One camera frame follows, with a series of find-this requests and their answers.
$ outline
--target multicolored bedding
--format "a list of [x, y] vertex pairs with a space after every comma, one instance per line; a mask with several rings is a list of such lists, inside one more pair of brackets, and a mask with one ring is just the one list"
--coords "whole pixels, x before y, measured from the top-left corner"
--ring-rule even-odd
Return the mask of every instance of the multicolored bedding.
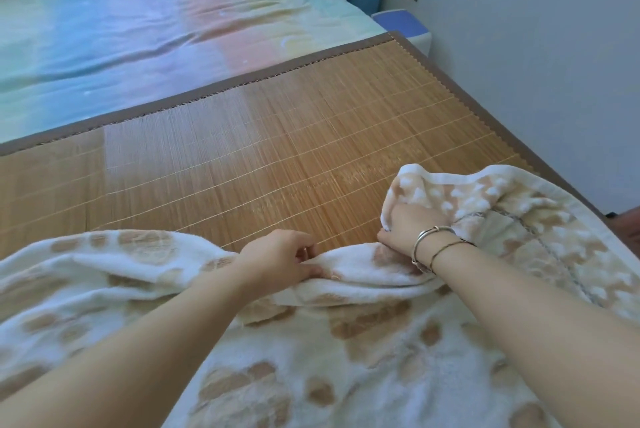
[[382, 32], [345, 0], [0, 0], [0, 142]]

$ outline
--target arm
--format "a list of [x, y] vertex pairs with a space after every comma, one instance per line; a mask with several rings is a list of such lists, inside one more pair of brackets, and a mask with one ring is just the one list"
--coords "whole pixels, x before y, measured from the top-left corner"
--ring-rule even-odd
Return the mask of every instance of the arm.
[[274, 231], [233, 264], [0, 404], [5, 427], [158, 427], [231, 320], [252, 301], [318, 273], [308, 234]]
[[[378, 239], [410, 256], [420, 231], [447, 223], [437, 211], [397, 205], [392, 232], [380, 231]], [[428, 236], [418, 247], [418, 261], [428, 265], [456, 240], [444, 231]], [[638, 325], [468, 244], [444, 250], [433, 270], [565, 428], [638, 426]]]

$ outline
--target hand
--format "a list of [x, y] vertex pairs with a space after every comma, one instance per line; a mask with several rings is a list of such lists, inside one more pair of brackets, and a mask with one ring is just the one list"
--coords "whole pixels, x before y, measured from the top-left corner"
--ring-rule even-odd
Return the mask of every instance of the hand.
[[[382, 244], [395, 249], [398, 253], [411, 256], [413, 245], [418, 239], [420, 232], [430, 229], [434, 226], [450, 226], [451, 222], [443, 213], [436, 209], [427, 209], [417, 204], [396, 204], [391, 211], [391, 232], [380, 229], [378, 233], [378, 241]], [[444, 235], [450, 235], [446, 231], [437, 234], [430, 234], [427, 238], [420, 242], [427, 243], [429, 240], [443, 239]]]
[[316, 243], [311, 235], [275, 230], [244, 246], [233, 268], [245, 275], [254, 299], [258, 299], [321, 276], [319, 266], [300, 264], [315, 256]]

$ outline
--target woven sleeping mat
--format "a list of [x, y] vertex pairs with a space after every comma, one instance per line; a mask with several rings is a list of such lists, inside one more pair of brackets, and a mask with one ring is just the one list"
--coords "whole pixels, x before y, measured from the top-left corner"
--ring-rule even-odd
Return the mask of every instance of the woven sleeping mat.
[[230, 251], [275, 228], [312, 232], [322, 251], [371, 242], [410, 163], [516, 165], [572, 191], [395, 34], [1, 147], [0, 258], [113, 229], [181, 231]]

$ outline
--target colorful blanket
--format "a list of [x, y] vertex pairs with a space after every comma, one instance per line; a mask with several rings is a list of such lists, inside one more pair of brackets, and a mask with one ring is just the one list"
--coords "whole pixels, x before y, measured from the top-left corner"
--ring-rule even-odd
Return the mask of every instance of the colorful blanket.
[[0, 142], [384, 32], [345, 0], [0, 0]]
[[[396, 202], [437, 207], [459, 235], [514, 267], [640, 319], [638, 259], [537, 176], [507, 165], [470, 176], [406, 165], [382, 207], [386, 227]], [[0, 398], [233, 260], [196, 236], [128, 230], [46, 240], [5, 259]], [[557, 426], [441, 280], [377, 243], [314, 262], [324, 279], [240, 312], [165, 426]]]

